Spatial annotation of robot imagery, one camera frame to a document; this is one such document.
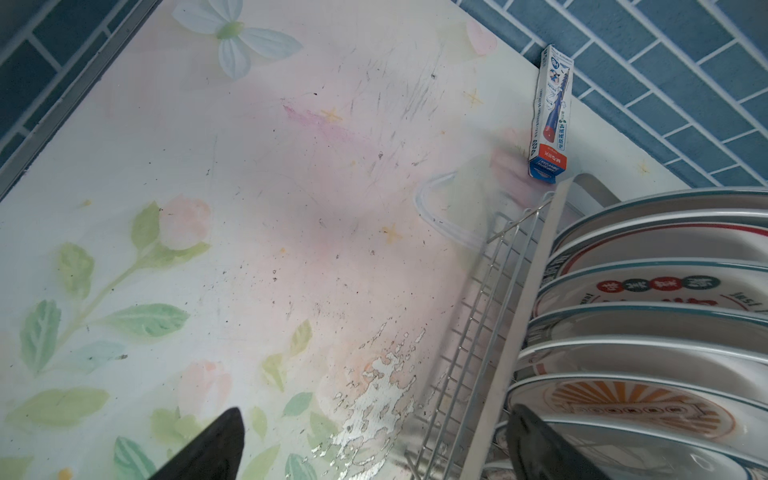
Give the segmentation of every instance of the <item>painted flower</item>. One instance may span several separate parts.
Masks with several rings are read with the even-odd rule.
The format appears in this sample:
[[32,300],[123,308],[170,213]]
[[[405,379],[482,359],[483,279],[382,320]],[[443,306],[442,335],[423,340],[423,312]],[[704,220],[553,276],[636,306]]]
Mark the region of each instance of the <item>painted flower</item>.
[[160,211],[160,242],[171,250],[185,250],[207,237],[210,207],[197,198],[179,195]]
[[246,46],[257,54],[280,60],[302,48],[294,37],[266,28],[246,28],[238,22],[243,0],[184,0],[173,16],[184,27],[197,33],[216,35],[219,43],[219,65],[233,80],[250,70]]
[[232,391],[232,376],[219,362],[195,362],[181,374],[178,401],[181,416],[212,419],[221,413]]

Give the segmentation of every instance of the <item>orange sunburst pattern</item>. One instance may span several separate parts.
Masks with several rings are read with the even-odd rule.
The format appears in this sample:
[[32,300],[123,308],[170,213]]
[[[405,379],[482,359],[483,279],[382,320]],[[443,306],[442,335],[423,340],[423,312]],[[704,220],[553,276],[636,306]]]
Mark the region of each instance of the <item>orange sunburst pattern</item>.
[[610,379],[560,382],[545,392],[545,401],[555,412],[650,423],[707,439],[721,437],[735,426],[731,414],[719,405],[652,383]]

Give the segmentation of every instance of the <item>wall tile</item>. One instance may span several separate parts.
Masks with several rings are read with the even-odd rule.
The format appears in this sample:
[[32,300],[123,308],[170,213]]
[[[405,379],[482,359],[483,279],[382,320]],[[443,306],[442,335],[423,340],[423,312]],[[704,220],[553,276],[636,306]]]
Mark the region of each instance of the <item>wall tile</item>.
[[595,44],[579,55],[576,68],[621,104],[627,104],[648,91],[645,85]]
[[667,140],[705,171],[710,172],[736,163],[694,127],[670,135]]
[[566,55],[573,55],[587,42],[587,35],[543,0],[515,0],[508,12]]
[[705,61],[701,68],[737,100],[768,87],[768,71],[738,44]]
[[768,140],[759,131],[730,141],[727,145],[763,178],[768,177]]
[[578,75],[574,75],[574,84],[572,87],[572,94],[574,97],[578,97],[589,90],[589,84],[586,81],[581,80]]
[[533,44],[531,47],[526,51],[523,56],[526,60],[530,61],[533,65],[536,65],[536,68],[541,67],[541,53],[544,51],[544,47],[540,45]]
[[768,52],[768,2],[766,0],[720,0],[717,6],[763,53]]
[[643,0],[637,8],[693,60],[733,39],[696,0]]
[[768,127],[768,91],[742,103],[764,127]]
[[632,65],[720,140],[752,128],[667,47],[656,45]]
[[77,78],[80,72],[83,71],[85,65],[87,65],[94,56],[96,56],[98,49],[101,48],[101,46],[106,41],[107,35],[104,35],[103,33],[96,37],[93,43],[91,43],[91,46],[88,47],[88,50],[86,50],[85,53],[78,59],[78,61],[75,62],[75,64],[72,66],[72,69],[64,76],[64,78],[58,82],[56,87],[46,97],[43,103],[40,104],[38,109],[35,110],[32,115],[30,115],[29,119],[24,123],[24,128],[30,131],[35,128],[35,125],[38,124],[43,116],[48,113],[48,110],[50,110],[51,107],[53,107],[54,104],[58,101],[58,99],[61,98],[67,87],[69,87],[69,85]]
[[496,10],[482,0],[464,0],[461,7],[478,22],[494,32],[504,43],[517,51],[522,50],[531,41],[531,37],[520,31]]
[[714,187],[714,184],[704,175],[696,171],[686,161],[680,160],[667,165],[670,172],[677,175],[683,182],[693,188]]
[[677,158],[677,155],[672,150],[656,140],[653,135],[646,132],[640,125],[634,123],[631,118],[596,91],[591,92],[581,101],[661,163]]
[[660,134],[666,134],[688,123],[655,94],[643,98],[629,107],[629,110]]
[[18,146],[22,144],[22,141],[24,141],[24,135],[14,134],[13,137],[11,137],[11,141],[9,141],[2,151],[0,151],[0,167],[8,161],[13,152],[15,152]]
[[712,174],[712,176],[725,187],[759,187],[762,185],[742,167],[730,168],[720,173]]
[[56,75],[28,41],[0,65],[0,136],[16,122]]
[[632,58],[656,40],[616,0],[578,0],[568,11],[624,58]]
[[34,30],[35,36],[64,64],[118,0],[61,0]]

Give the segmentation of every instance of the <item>blue tile wall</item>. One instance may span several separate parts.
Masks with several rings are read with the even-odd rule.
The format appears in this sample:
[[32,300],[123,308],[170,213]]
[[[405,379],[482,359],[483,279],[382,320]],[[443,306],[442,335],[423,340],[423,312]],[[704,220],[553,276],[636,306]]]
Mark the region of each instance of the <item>blue tile wall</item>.
[[768,187],[768,0],[453,1],[691,187]]
[[60,0],[17,18],[0,45],[0,167],[34,134],[139,0]]

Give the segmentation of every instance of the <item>white flower pattern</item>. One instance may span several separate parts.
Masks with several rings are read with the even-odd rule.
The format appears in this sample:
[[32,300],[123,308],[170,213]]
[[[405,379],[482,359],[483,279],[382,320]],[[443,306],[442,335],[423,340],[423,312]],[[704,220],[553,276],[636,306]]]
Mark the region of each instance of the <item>white flower pattern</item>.
[[185,0],[174,9],[174,18],[197,33],[216,35],[219,43],[219,65],[233,80],[250,70],[246,45],[257,54],[280,60],[302,48],[292,36],[266,28],[246,28],[238,22],[243,0]]

